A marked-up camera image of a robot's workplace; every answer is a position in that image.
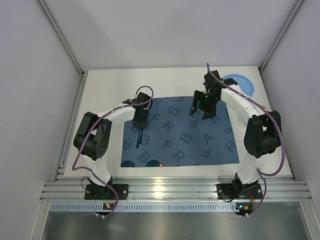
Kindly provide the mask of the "blue metal fork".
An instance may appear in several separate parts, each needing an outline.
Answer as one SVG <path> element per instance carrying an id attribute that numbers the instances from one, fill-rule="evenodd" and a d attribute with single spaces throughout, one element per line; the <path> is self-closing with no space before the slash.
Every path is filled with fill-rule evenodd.
<path id="1" fill-rule="evenodd" d="M 142 133 L 142 130 L 139 128 L 139 131 L 138 131 L 138 138 L 137 138 L 137 143 L 136 143 L 136 148 L 138 149 L 140 144 L 141 144 L 141 133 Z"/>

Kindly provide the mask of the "blue metal spoon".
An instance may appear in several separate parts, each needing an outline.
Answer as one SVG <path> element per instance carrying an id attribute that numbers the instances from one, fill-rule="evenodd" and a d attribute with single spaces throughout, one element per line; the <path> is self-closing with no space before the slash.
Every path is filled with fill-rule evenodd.
<path id="1" fill-rule="evenodd" d="M 144 134 L 144 129 L 140 129 L 140 134 L 139 134 L 139 145 L 142 145 L 142 141 L 143 141 L 143 134 Z"/>

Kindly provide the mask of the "blue letter-print placemat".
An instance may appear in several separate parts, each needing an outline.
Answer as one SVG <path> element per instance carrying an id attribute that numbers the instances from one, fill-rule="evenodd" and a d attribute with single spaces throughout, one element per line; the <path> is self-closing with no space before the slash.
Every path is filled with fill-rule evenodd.
<path id="1" fill-rule="evenodd" d="M 188 167 L 240 162 L 227 106 L 219 101 L 216 116 L 202 120 L 197 110 L 189 116 L 191 96 L 154 98 L 142 144 L 139 130 L 124 124 L 121 167 Z"/>

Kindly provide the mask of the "blue plastic plate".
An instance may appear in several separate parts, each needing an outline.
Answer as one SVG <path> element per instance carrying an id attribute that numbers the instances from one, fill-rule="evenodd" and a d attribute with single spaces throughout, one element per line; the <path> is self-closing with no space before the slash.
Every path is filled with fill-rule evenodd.
<path id="1" fill-rule="evenodd" d="M 251 97 L 254 93 L 254 85 L 251 82 L 250 79 L 247 77 L 241 75 L 241 74 L 228 74 L 223 77 L 223 80 L 225 81 L 226 79 L 233 79 L 238 83 L 238 86 L 242 90 L 244 94 L 247 96 Z"/>

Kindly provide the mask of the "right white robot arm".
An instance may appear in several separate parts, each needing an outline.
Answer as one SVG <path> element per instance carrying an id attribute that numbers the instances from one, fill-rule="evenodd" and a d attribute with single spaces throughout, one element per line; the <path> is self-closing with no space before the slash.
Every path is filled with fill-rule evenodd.
<path id="1" fill-rule="evenodd" d="M 194 91 L 190 115 L 201 110 L 203 120 L 214 118 L 217 103 L 223 101 L 246 124 L 246 155 L 231 188 L 238 195 L 247 195 L 258 186 L 259 170 L 283 143 L 281 116 L 250 99 L 233 78 L 222 79 L 216 70 L 204 75 L 203 85 L 205 91 Z"/>

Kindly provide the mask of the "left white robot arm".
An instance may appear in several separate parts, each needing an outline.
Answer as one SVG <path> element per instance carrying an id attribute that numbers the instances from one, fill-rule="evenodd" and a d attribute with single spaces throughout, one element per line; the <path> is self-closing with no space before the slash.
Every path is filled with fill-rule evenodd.
<path id="1" fill-rule="evenodd" d="M 112 175 L 102 157 L 107 152 L 111 130 L 131 121 L 133 127 L 142 133 L 148 126 L 148 113 L 152 105 L 152 97 L 140 92 L 135 98 L 123 101 L 112 110 L 85 113 L 73 139 L 73 146 L 78 153 L 71 169 L 87 170 L 90 172 L 91 184 L 110 187 Z"/>

